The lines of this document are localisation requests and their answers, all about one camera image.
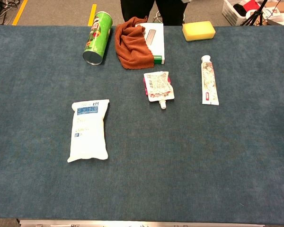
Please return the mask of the white blue-labelled pouch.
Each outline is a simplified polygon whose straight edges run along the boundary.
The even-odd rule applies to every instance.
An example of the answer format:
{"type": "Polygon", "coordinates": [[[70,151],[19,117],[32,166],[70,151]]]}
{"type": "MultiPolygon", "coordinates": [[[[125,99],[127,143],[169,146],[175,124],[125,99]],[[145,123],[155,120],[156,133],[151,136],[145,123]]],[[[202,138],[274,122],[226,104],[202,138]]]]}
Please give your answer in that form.
{"type": "Polygon", "coordinates": [[[68,163],[79,159],[108,159],[104,133],[104,117],[108,104],[108,99],[72,104],[74,115],[68,163]]]}

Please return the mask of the crumpled white spout pouch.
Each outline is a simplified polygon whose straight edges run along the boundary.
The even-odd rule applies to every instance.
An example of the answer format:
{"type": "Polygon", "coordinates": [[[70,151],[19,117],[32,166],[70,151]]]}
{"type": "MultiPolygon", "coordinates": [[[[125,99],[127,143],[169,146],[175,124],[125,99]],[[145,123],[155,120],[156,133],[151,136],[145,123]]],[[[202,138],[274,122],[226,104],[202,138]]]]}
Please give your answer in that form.
{"type": "Polygon", "coordinates": [[[174,90],[170,83],[168,71],[144,73],[146,93],[150,102],[158,102],[161,109],[167,108],[166,101],[175,98],[174,90]]]}

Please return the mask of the blue felt table cloth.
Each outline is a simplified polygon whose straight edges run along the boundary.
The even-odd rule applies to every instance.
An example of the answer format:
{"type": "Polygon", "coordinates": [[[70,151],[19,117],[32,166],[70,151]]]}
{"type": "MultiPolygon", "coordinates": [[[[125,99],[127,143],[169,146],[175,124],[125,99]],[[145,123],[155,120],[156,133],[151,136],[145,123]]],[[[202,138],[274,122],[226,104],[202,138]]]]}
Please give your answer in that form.
{"type": "Polygon", "coordinates": [[[164,28],[174,100],[145,95],[109,39],[87,64],[85,26],[0,26],[0,218],[284,225],[284,26],[164,28]],[[219,105],[202,104],[211,56],[219,105]],[[80,101],[108,99],[108,159],[68,163],[80,101]]]}

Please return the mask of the brown orange towel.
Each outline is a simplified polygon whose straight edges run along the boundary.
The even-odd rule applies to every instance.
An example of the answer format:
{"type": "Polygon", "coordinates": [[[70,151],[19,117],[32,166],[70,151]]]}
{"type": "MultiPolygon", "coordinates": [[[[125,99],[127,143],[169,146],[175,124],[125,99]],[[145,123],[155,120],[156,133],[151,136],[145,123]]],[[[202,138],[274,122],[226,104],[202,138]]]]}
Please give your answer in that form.
{"type": "Polygon", "coordinates": [[[125,69],[138,70],[154,67],[154,57],[148,48],[141,23],[147,22],[147,17],[132,17],[119,24],[115,29],[115,51],[125,69]]]}

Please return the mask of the floral white toothpaste tube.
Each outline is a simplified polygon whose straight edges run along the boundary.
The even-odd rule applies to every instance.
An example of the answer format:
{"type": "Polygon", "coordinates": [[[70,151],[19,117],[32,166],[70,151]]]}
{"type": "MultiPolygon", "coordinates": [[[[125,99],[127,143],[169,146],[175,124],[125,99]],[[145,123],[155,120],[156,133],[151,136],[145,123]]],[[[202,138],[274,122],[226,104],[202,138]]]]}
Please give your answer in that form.
{"type": "Polygon", "coordinates": [[[219,105],[211,56],[204,55],[201,61],[202,104],[219,105]]]}

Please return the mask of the white box with green stripe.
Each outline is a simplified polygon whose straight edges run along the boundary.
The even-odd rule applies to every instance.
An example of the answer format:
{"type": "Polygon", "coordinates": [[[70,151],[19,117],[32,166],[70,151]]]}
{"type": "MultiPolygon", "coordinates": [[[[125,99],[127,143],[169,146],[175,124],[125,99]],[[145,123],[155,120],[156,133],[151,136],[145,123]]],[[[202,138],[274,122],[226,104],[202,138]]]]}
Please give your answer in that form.
{"type": "Polygon", "coordinates": [[[143,34],[147,47],[154,57],[154,64],[165,63],[164,26],[162,23],[139,23],[145,28],[143,34]]]}

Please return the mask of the green Pringles can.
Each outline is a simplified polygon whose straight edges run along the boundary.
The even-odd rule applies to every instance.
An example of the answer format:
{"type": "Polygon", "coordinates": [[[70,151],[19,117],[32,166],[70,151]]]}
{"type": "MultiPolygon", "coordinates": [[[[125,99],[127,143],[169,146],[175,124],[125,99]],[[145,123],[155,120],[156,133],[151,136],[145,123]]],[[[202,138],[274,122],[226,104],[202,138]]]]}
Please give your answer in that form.
{"type": "Polygon", "coordinates": [[[101,64],[112,24],[113,20],[107,12],[100,11],[95,15],[89,38],[82,54],[83,59],[88,64],[101,64]]]}

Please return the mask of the yellow sponge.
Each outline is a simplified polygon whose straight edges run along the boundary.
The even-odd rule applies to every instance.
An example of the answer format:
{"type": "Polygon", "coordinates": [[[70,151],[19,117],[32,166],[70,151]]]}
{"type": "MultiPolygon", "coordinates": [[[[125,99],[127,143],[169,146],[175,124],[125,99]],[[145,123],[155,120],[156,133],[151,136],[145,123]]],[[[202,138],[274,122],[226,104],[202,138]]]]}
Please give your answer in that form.
{"type": "Polygon", "coordinates": [[[185,23],[182,31],[187,42],[212,39],[216,33],[210,21],[185,23]]]}

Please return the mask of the person in black trousers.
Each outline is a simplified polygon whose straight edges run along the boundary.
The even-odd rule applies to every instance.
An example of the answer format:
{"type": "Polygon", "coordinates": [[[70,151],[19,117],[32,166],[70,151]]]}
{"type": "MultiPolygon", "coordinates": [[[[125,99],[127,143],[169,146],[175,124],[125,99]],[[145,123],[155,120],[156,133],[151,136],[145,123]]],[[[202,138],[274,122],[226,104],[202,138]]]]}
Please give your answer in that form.
{"type": "Polygon", "coordinates": [[[120,3],[125,22],[133,17],[149,17],[153,4],[156,3],[165,26],[181,26],[188,5],[182,0],[120,0],[120,3]]]}

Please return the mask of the white plastic basket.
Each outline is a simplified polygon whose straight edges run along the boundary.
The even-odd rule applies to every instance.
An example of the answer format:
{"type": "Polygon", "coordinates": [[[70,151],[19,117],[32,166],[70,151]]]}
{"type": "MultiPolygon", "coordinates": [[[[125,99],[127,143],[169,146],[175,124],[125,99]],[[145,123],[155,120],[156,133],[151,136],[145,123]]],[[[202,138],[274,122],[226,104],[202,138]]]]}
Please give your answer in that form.
{"type": "Polygon", "coordinates": [[[228,20],[232,26],[240,26],[244,21],[246,21],[251,14],[260,7],[257,0],[223,0],[222,14],[228,20]],[[233,7],[239,4],[244,6],[248,5],[246,9],[246,15],[241,16],[238,11],[233,7]]]}

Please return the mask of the black tripod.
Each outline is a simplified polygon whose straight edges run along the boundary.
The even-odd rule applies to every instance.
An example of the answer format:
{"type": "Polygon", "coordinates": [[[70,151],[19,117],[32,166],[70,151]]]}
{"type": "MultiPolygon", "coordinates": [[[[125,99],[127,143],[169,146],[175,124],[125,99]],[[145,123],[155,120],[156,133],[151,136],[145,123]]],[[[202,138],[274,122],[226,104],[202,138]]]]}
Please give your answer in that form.
{"type": "Polygon", "coordinates": [[[240,24],[240,26],[255,26],[256,20],[259,18],[259,26],[263,25],[263,8],[266,5],[268,0],[263,0],[260,7],[254,11],[248,19],[246,19],[244,22],[240,24]]]}

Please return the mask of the silver metal rail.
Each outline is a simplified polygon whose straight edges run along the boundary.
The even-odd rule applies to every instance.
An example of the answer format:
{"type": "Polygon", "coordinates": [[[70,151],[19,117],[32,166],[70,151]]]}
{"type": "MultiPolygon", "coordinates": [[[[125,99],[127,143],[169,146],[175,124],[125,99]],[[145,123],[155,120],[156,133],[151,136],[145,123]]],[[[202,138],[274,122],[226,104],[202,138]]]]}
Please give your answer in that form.
{"type": "Polygon", "coordinates": [[[258,224],[21,219],[20,227],[266,227],[258,224]]]}

